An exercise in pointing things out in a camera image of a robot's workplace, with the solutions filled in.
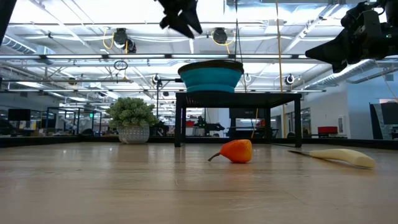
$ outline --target teal collapsible bowl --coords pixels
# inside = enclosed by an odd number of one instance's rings
[[[232,60],[195,62],[184,65],[178,70],[188,93],[194,91],[233,93],[243,73],[243,64]]]

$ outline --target knife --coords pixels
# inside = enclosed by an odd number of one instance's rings
[[[363,154],[362,152],[351,149],[327,149],[327,150],[312,150],[310,152],[289,151],[304,156],[310,156],[319,159],[335,159],[346,161],[354,166],[373,168],[376,166],[374,159]]]

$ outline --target green plant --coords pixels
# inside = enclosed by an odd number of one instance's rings
[[[159,120],[152,114],[155,105],[147,105],[140,98],[119,98],[114,105],[106,110],[111,115],[109,121],[111,128],[129,126],[152,126]]]

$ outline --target wooden floor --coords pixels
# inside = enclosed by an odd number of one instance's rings
[[[255,145],[76,143],[0,149],[0,223],[397,223],[398,151],[374,170]],[[303,150],[335,146],[304,146]]]

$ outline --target black table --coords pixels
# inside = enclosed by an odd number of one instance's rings
[[[301,147],[301,105],[300,93],[221,93],[195,92],[176,93],[175,147],[185,142],[187,108],[264,108],[266,140],[271,142],[271,108],[294,101],[295,147]]]

